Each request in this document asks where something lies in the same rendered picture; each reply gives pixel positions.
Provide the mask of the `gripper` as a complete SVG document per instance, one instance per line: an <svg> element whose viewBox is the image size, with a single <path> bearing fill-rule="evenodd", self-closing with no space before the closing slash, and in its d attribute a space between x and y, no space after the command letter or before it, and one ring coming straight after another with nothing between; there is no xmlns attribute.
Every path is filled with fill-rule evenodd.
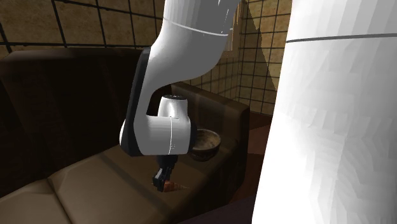
<svg viewBox="0 0 397 224"><path fill-rule="evenodd" d="M178 161L177 155L159 155L156 157L157 163L159 165L159 170L152 177L153 186L159 192L163 192L164 183L170 181L172 170Z"/></svg>

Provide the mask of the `small orange-brown object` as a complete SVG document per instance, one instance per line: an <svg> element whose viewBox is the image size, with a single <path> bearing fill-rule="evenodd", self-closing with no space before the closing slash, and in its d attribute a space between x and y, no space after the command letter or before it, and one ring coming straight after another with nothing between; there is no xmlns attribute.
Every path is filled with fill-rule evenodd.
<svg viewBox="0 0 397 224"><path fill-rule="evenodd" d="M188 189L188 187L180 185L180 184L172 182L172 181L166 181L164 183L163 192L175 192L175 191L186 190L186 189Z"/></svg>

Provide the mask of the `brown wooden bowl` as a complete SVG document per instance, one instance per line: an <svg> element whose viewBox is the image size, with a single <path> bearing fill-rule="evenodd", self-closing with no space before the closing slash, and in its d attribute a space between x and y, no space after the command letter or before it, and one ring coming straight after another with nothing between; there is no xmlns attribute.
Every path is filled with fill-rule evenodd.
<svg viewBox="0 0 397 224"><path fill-rule="evenodd" d="M196 161L208 161L219 151L221 137L212 130L198 129L195 145L188 153Z"/></svg>

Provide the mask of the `brown leather sofa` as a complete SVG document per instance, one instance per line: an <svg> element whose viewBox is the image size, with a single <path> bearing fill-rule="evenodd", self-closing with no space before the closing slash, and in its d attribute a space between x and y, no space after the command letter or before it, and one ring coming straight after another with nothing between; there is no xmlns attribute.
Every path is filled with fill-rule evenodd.
<svg viewBox="0 0 397 224"><path fill-rule="evenodd" d="M183 95L198 127L221 136L219 152L198 162L182 155L161 193L154 157L130 157L118 144L139 58L125 48L28 50L0 60L0 80L24 134L38 151L43 178L0 199L0 224L178 224L224 206L244 180L249 110L179 82L156 91Z"/></svg>

